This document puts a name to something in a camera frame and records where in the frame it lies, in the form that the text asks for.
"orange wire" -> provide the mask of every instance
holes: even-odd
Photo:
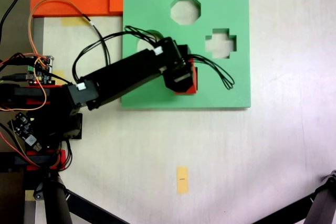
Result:
[[[69,0],[41,0],[40,2],[38,2],[34,8],[31,10],[30,15],[29,15],[29,19],[28,19],[28,36],[29,36],[29,42],[30,45],[32,46],[33,52],[38,55],[37,49],[35,47],[34,41],[33,41],[33,37],[32,37],[32,20],[33,20],[33,14],[35,12],[35,10],[38,8],[38,6],[44,2],[50,2],[50,1],[61,1],[67,4],[72,5],[78,12],[80,12],[82,15],[84,15],[84,13],[81,11],[81,9],[78,8],[77,5],[75,5],[73,2],[69,1]]]
[[[36,59],[34,65],[36,65],[36,63],[37,63],[38,61],[39,61],[39,58]],[[41,106],[37,107],[37,108],[34,108],[34,109],[8,109],[8,110],[4,110],[4,109],[0,108],[1,111],[14,111],[14,110],[31,111],[31,110],[38,110],[38,109],[42,108],[42,107],[46,104],[46,102],[47,102],[47,93],[46,93],[46,91],[44,90],[44,88],[43,88],[42,84],[40,83],[40,81],[37,79],[37,76],[36,76],[36,69],[35,69],[35,68],[34,68],[34,76],[35,76],[35,79],[36,79],[36,81],[38,82],[38,84],[40,85],[40,87],[41,87],[41,89],[42,89],[42,91],[43,91],[43,94],[44,94],[44,102],[43,102],[43,104],[42,104]]]
[[[29,162],[30,164],[32,164],[32,165],[36,165],[36,164],[34,164],[33,162],[31,162],[29,159],[27,159],[21,152],[19,152],[18,151],[18,149],[17,148],[15,148],[14,146],[12,146],[8,141],[7,141],[7,139],[2,135],[2,133],[0,132],[0,136],[1,136],[1,138],[13,149],[13,150],[15,150],[18,154],[20,154],[21,155],[21,157],[23,157],[27,162]]]

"wire bundle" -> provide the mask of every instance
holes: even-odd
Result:
[[[92,50],[96,46],[100,45],[101,43],[105,42],[106,40],[109,40],[109,39],[112,39],[112,38],[115,38],[115,37],[118,37],[118,36],[123,36],[123,35],[126,35],[126,34],[130,34],[130,35],[133,35],[133,36],[135,36],[139,39],[143,39],[146,42],[148,42],[149,44],[151,44],[152,46],[155,46],[155,43],[157,43],[157,39],[152,33],[148,32],[148,31],[145,31],[145,30],[142,30],[142,29],[139,29],[139,28],[136,28],[136,27],[133,27],[133,26],[125,26],[125,31],[121,31],[121,32],[114,33],[114,34],[109,34],[109,35],[97,40],[96,42],[88,45],[86,48],[84,48],[79,53],[79,55],[77,56],[77,58],[75,59],[73,65],[72,65],[72,76],[73,76],[75,82],[78,83],[78,81],[79,81],[79,78],[78,78],[78,75],[77,75],[77,72],[76,72],[76,65],[77,65],[78,60],[84,54],[86,54],[88,51]]]
[[[233,88],[233,85],[235,84],[235,80],[220,65],[213,62],[212,60],[209,60],[208,58],[205,58],[202,55],[190,55],[190,56],[194,60],[194,62],[201,63],[201,64],[206,64],[206,65],[210,66],[212,69],[214,69],[217,72],[217,74],[219,75],[219,77],[221,78],[221,80],[222,80],[222,82],[223,82],[223,84],[224,84],[224,86],[226,87],[227,90],[230,90],[230,89]]]

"yellow sticky note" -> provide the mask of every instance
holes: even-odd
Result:
[[[176,170],[177,174],[177,193],[188,193],[188,167],[178,166]]]
[[[64,78],[64,72],[63,72],[63,70],[53,70],[52,73],[55,74],[55,75],[57,75],[57,76],[60,76],[63,79],[65,79]],[[55,80],[55,85],[64,85],[64,84],[66,84],[66,82],[64,82],[62,80],[59,80],[57,78],[53,78],[53,80]]]
[[[89,26],[89,22],[84,17],[62,17],[62,26]]]

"circular hole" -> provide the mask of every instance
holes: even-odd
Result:
[[[152,35],[147,34],[148,37],[155,38],[157,41],[159,41],[160,39],[163,39],[162,34],[159,33],[158,31],[155,31],[155,30],[147,30],[147,31],[152,34]],[[145,49],[153,50],[154,48],[147,41],[144,41],[143,39],[139,39],[138,45],[137,45],[137,52],[140,52]]]

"octagonal hole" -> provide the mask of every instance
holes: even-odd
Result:
[[[147,34],[148,37],[155,38],[157,41],[159,41],[160,39],[163,38],[162,34],[160,34],[158,31],[148,30],[148,32],[153,35],[152,36],[152,35]],[[145,49],[153,50],[154,48],[147,41],[145,41],[143,39],[139,39],[138,44],[137,44],[137,52],[140,52],[140,51],[145,50]]]
[[[174,0],[170,14],[178,24],[192,25],[201,16],[201,4],[198,0]]]

